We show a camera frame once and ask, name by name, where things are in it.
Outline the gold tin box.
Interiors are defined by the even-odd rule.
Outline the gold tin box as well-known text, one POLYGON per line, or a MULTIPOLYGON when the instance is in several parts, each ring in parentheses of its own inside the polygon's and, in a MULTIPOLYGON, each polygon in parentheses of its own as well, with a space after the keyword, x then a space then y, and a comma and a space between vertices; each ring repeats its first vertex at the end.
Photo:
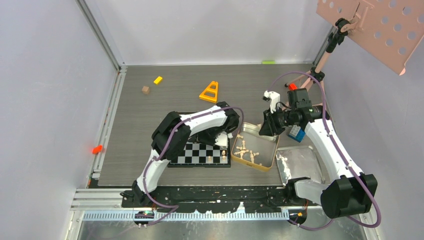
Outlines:
POLYGON ((259 135, 259 125, 244 122, 231 148, 231 159, 247 167, 268 172, 275 160, 279 136, 259 135))

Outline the black white chess board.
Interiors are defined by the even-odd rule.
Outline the black white chess board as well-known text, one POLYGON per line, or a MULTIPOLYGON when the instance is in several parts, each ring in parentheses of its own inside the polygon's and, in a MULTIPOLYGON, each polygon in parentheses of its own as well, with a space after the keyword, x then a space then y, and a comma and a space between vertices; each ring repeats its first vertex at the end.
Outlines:
POLYGON ((195 143, 195 134, 191 135, 178 156, 171 158, 167 165, 169 168, 229 168, 231 157, 228 148, 217 145, 195 143), (222 156, 227 157, 227 162, 222 162, 222 156), (212 156, 212 163, 208 163, 208 156, 212 156))

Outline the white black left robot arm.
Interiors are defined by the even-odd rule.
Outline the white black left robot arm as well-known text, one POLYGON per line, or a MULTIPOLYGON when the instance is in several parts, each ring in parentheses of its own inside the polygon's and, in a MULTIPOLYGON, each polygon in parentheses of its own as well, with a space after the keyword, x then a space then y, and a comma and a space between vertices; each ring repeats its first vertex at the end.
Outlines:
POLYGON ((241 108, 229 106, 225 101, 190 114, 169 112, 153 132, 146 166, 131 186, 135 202, 141 207, 153 202, 152 192, 163 171, 188 142, 220 146, 231 138, 243 117, 241 108))

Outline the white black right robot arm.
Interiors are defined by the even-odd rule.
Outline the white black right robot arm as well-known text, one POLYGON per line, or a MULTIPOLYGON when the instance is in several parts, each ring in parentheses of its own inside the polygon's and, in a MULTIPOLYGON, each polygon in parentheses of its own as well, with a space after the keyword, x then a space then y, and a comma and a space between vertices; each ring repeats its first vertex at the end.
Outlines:
POLYGON ((259 135, 274 137, 287 127, 299 126, 317 149, 330 178, 324 184, 297 177, 285 192, 287 202, 299 205, 307 199, 320 205, 330 219, 368 213, 378 186, 376 177, 365 174, 351 159, 323 106, 312 104, 307 89, 289 90, 287 96, 289 106, 282 109, 279 93, 264 92, 269 108, 263 112, 259 135))

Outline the orange triangular plastic frame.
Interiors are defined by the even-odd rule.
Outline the orange triangular plastic frame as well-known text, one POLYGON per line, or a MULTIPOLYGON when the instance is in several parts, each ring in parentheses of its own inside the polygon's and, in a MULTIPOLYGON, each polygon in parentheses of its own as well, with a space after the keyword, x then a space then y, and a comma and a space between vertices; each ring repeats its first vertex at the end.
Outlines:
POLYGON ((219 83, 211 81, 210 84, 199 95, 199 99, 216 104, 218 102, 219 83))

